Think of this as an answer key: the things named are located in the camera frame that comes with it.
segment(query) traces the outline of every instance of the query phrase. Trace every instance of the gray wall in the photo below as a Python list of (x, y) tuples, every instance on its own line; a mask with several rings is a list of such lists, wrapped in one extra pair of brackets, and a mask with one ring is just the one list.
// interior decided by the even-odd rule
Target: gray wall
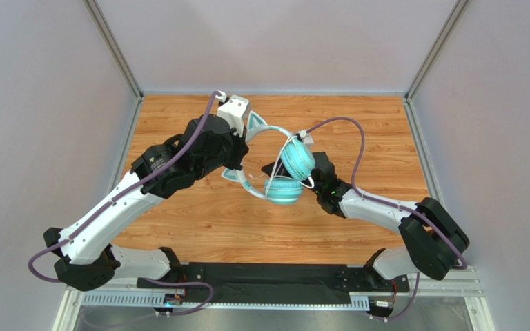
[(134, 107), (81, 1), (0, 1), (0, 330), (51, 329), (64, 286), (26, 263), (105, 195)]
[(404, 92), (455, 0), (100, 0), (145, 91)]
[(530, 1), (472, 1), (414, 102), (498, 330), (530, 330)]

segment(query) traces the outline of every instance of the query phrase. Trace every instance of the wooden table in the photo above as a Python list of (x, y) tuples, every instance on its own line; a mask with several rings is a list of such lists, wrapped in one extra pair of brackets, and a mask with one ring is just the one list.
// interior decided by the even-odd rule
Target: wooden table
[[(419, 201), (427, 195), (420, 162), (399, 97), (243, 96), (269, 124), (290, 131), (335, 116), (352, 117), (366, 132), (357, 186), (375, 194)], [(182, 133), (205, 109), (207, 96), (147, 96), (126, 169), (151, 145)], [(351, 178), (360, 134), (346, 121), (313, 132), (313, 151), (325, 151), (338, 175)], [(247, 175), (259, 176), (286, 137), (266, 132), (254, 138), (244, 158)], [(291, 206), (273, 205), (226, 181), (216, 171), (138, 218), (113, 243), (154, 250), (171, 247), (181, 261), (237, 263), (363, 264), (378, 249), (401, 238), (371, 223), (325, 213), (305, 190)], [(262, 187), (265, 178), (252, 179)]]

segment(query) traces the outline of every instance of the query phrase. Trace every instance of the teal headphones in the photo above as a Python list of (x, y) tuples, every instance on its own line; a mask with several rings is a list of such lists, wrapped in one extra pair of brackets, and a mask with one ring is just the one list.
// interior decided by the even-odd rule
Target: teal headphones
[[(245, 190), (257, 198), (271, 201), (277, 205), (291, 205), (297, 201), (304, 191), (304, 186), (301, 182), (310, 177), (310, 173), (315, 167), (314, 156), (312, 156), (312, 152), (304, 143), (297, 140), (294, 134), (279, 126), (263, 125), (255, 127), (247, 132), (245, 141), (248, 143), (255, 136), (265, 131), (278, 131), (288, 137), (275, 161), (274, 173), (263, 184), (265, 193), (257, 190), (248, 182), (244, 170), (234, 170), (236, 179), (243, 185)], [(279, 160), (281, 160), (291, 178), (275, 176)]]

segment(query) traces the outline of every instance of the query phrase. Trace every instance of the purple cable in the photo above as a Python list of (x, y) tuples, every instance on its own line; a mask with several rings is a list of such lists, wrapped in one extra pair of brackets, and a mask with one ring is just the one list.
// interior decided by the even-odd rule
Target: purple cable
[[(187, 314), (192, 314), (194, 312), (197, 312), (202, 307), (204, 307), (206, 304), (208, 304), (210, 302), (210, 300), (212, 300), (212, 298), (214, 297), (214, 288), (212, 287), (212, 285), (210, 285), (208, 283), (204, 283), (202, 281), (191, 281), (191, 282), (186, 282), (186, 283), (165, 283), (163, 281), (156, 281), (154, 279), (149, 279), (149, 278), (145, 278), (144, 280), (148, 281), (149, 283), (156, 284), (156, 285), (169, 286), (169, 287), (173, 287), (173, 288), (180, 288), (180, 287), (187, 287), (187, 286), (203, 286), (203, 287), (208, 288), (210, 290), (210, 294), (208, 295), (208, 298), (206, 300), (204, 300), (204, 302), (200, 303), (199, 305), (195, 306), (194, 308), (185, 310), (183, 312), (172, 312), (172, 313), (169, 314), (169, 316), (184, 316), (184, 315), (187, 315)], [(96, 324), (90, 323), (88, 320), (86, 320), (85, 316), (81, 320), (84, 322), (85, 325), (89, 326), (90, 328), (107, 330), (107, 329), (120, 328), (121, 326), (127, 326), (127, 325), (133, 324), (135, 322), (138, 322), (138, 321), (141, 321), (143, 319), (147, 319), (147, 318), (153, 317), (153, 316), (157, 316), (157, 315), (155, 313), (148, 314), (148, 315), (137, 317), (136, 319), (131, 319), (130, 321), (127, 321), (127, 322), (124, 322), (124, 323), (118, 323), (118, 324), (112, 324), (112, 325), (96, 325)]]
[(112, 199), (109, 202), (106, 202), (103, 204), (98, 210), (96, 210), (88, 219), (81, 224), (80, 227), (78, 227), (72, 234), (69, 234), (67, 239), (64, 239), (49, 248), (46, 248), (45, 250), (42, 250), (38, 253), (36, 253), (33, 257), (31, 257), (28, 260), (28, 269), (29, 271), (35, 275), (37, 278), (42, 279), (43, 281), (48, 281), (51, 283), (61, 283), (60, 280), (47, 277), (40, 272), (38, 272), (35, 269), (35, 261), (42, 257), (43, 255), (52, 252), (53, 250), (56, 250), (57, 248), (60, 248), (61, 246), (65, 245), (69, 241), (72, 241), (75, 237), (77, 237), (80, 233), (82, 233), (101, 213), (105, 212), (106, 209), (108, 209), (110, 206), (116, 203), (120, 198), (127, 195), (129, 192), (133, 191), (135, 188), (138, 188), (139, 186), (143, 186), (144, 184), (148, 183), (150, 180), (153, 180), (155, 177), (159, 176), (162, 172), (169, 169), (179, 158), (181, 158), (185, 152), (187, 152), (190, 147), (192, 146), (193, 142), (196, 140), (197, 136), (199, 136), (199, 133), (202, 131), (202, 128), (204, 127), (204, 124), (206, 124), (206, 121), (208, 120), (208, 114), (210, 114), (210, 110), (212, 110), (212, 104), (214, 103), (214, 99), (216, 96), (220, 96), (220, 92), (214, 91), (212, 95), (210, 95), (210, 100), (208, 101), (208, 105), (206, 106), (206, 111), (202, 115), (201, 119), (199, 120), (199, 124), (195, 131), (193, 132), (192, 136), (190, 137), (188, 143), (184, 145), (184, 147), (167, 163), (165, 163), (162, 167), (160, 167), (157, 171), (153, 172), (152, 174), (148, 175), (147, 177), (141, 179), (140, 181), (132, 184), (131, 186), (128, 186), (125, 190), (122, 190), (120, 193), (116, 194), (112, 197)]
[[(365, 147), (365, 132), (363, 131), (363, 127), (361, 126), (361, 124), (359, 124), (359, 122), (357, 122), (356, 120), (354, 120), (354, 119), (352, 119), (350, 117), (333, 117), (331, 119), (327, 119), (327, 120), (325, 120), (323, 122), (320, 122), (320, 123), (316, 124), (312, 128), (308, 129), (306, 131), (306, 133), (310, 133), (310, 132), (318, 129), (319, 127), (323, 126), (324, 124), (327, 124), (327, 123), (330, 123), (330, 122), (333, 122), (333, 121), (339, 121), (339, 120), (345, 120), (345, 121), (349, 121), (349, 122), (355, 124), (357, 126), (357, 129), (359, 129), (359, 133), (361, 133), (361, 148), (359, 149), (359, 156), (357, 156), (357, 161), (355, 162), (355, 167), (353, 168), (353, 173), (351, 174), (351, 186), (353, 186), (353, 190), (355, 191), (355, 193), (357, 193), (362, 198), (365, 198), (365, 199), (368, 199), (368, 200), (371, 200), (371, 201), (374, 201), (374, 202), (377, 202), (377, 203), (381, 203), (383, 205), (387, 205), (387, 206), (392, 207), (392, 208), (406, 210), (407, 212), (410, 212), (411, 214), (415, 215), (419, 219), (423, 220), (423, 222), (425, 222), (428, 226), (430, 226), (434, 230), (434, 232), (436, 232), (436, 234), (446, 243), (446, 245), (451, 249), (451, 251), (453, 251), (453, 253), (455, 253), (455, 256), (459, 259), (459, 261), (461, 261), (461, 266), (453, 267), (453, 268), (455, 268), (455, 269), (467, 269), (467, 262), (465, 261), (465, 258), (461, 255), (461, 252), (453, 245), (453, 243), (451, 243), (449, 238), (447, 238), (444, 235), (444, 233), (442, 233), (442, 231), (439, 230), (434, 225), (434, 223), (430, 219), (428, 219), (426, 216), (424, 216), (423, 214), (421, 214), (420, 212), (418, 212), (418, 211), (416, 211), (416, 210), (414, 210), (412, 208), (406, 207), (405, 205), (398, 205), (397, 203), (386, 201), (384, 199), (379, 199), (379, 198), (376, 198), (376, 197), (370, 197), (369, 195), (364, 194), (363, 192), (359, 191), (359, 188), (357, 188), (357, 186), (355, 184), (355, 177), (357, 176), (357, 170), (359, 169), (359, 164), (361, 163), (361, 159), (363, 157), (363, 150), (364, 150), (364, 147)], [(416, 294), (418, 293), (418, 283), (419, 282), (420, 282), (420, 273), (417, 273), (416, 274), (416, 285), (414, 286), (414, 291), (412, 292), (412, 298), (411, 298), (410, 302), (408, 303), (408, 305), (404, 308), (404, 310), (401, 313), (397, 314), (394, 317), (387, 318), (387, 319), (386, 318), (380, 318), (380, 317), (373, 317), (372, 315), (369, 315), (369, 316), (372, 316), (374, 319), (376, 319), (378, 321), (395, 321), (395, 320), (401, 319), (410, 310), (410, 307), (412, 307), (412, 303), (414, 302), (414, 299), (416, 299)]]

